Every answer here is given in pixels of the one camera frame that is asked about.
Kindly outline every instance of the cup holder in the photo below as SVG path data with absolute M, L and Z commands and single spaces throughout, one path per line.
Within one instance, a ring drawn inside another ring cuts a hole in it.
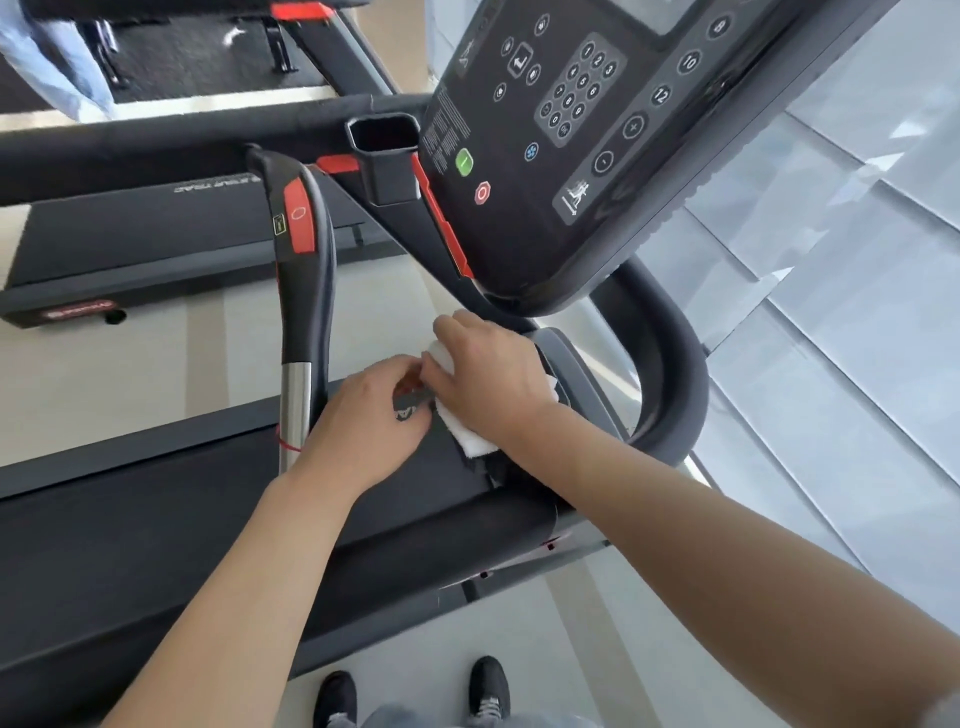
M 420 198 L 411 159 L 420 143 L 420 124 L 414 116 L 358 116 L 347 122 L 347 139 L 360 165 L 364 192 L 373 205 L 396 205 Z

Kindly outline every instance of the hand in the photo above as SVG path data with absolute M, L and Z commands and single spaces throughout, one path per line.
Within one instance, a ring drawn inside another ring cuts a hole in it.
M 430 428 L 430 407 L 400 422 L 394 396 L 413 389 L 420 360 L 398 355 L 349 376 L 307 437 L 294 479 L 333 489 L 350 505 L 385 480 L 420 444 Z
M 468 311 L 433 324 L 453 358 L 454 375 L 428 353 L 420 378 L 464 425 L 505 449 L 519 428 L 555 404 L 537 347 Z

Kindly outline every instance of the control panel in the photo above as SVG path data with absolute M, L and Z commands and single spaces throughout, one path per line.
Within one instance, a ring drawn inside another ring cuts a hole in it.
M 673 0 L 654 12 L 664 2 L 485 0 L 470 22 L 423 119 L 420 162 L 490 296 L 522 298 L 568 270 L 623 207 L 612 198 L 642 184 L 622 181 L 681 144 L 705 99 L 746 72 L 782 31 L 775 11 L 804 6 Z

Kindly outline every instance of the blue jeans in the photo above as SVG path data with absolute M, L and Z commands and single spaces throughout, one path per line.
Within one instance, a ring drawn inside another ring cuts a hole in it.
M 44 34 L 70 67 L 68 79 L 40 51 L 34 32 Z M 67 20 L 31 23 L 20 0 L 0 0 L 0 53 L 13 70 L 54 109 L 78 121 L 81 106 L 91 102 L 113 115 L 113 94 L 77 26 Z
M 577 716 L 510 716 L 471 719 L 469 728 L 597 728 L 595 723 Z M 329 728 L 356 728 L 346 718 L 334 718 Z M 363 728 L 440 728 L 435 723 L 400 705 L 384 705 L 376 709 L 363 723 Z

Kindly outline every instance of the white shoelace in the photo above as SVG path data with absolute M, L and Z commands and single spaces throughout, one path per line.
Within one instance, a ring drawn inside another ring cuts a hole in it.
M 477 712 L 474 714 L 474 717 L 493 717 L 497 720 L 501 719 L 503 716 L 500 713 L 500 701 L 495 697 L 480 698 L 480 707 L 477 708 Z

